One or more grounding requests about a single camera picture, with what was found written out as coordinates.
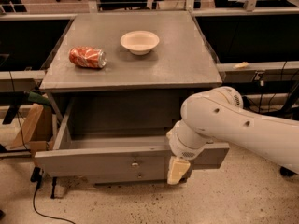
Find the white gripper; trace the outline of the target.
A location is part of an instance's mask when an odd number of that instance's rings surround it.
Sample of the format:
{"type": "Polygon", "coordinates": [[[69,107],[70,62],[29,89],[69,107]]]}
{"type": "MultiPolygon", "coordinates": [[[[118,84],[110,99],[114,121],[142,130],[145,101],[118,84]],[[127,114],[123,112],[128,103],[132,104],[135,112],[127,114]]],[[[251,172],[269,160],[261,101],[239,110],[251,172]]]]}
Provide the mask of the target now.
{"type": "Polygon", "coordinates": [[[191,164],[188,162],[194,160],[204,150],[205,144],[208,142],[207,138],[197,135],[188,138],[186,142],[181,141],[176,133],[167,136],[172,156],[169,161],[167,183],[169,185],[176,185],[180,179],[187,173],[191,164]]]}

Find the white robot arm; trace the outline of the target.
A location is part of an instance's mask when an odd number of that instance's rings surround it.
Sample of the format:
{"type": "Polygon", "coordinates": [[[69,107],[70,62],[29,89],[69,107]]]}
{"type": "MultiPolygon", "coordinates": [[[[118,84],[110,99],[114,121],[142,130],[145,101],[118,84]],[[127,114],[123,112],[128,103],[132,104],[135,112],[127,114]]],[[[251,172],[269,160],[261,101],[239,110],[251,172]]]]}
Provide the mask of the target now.
{"type": "Polygon", "coordinates": [[[299,122],[249,112],[231,87],[219,87],[188,97],[181,120],[167,133],[173,156],[167,183],[176,185],[190,161],[213,140],[233,143],[299,173],[299,122]]]}

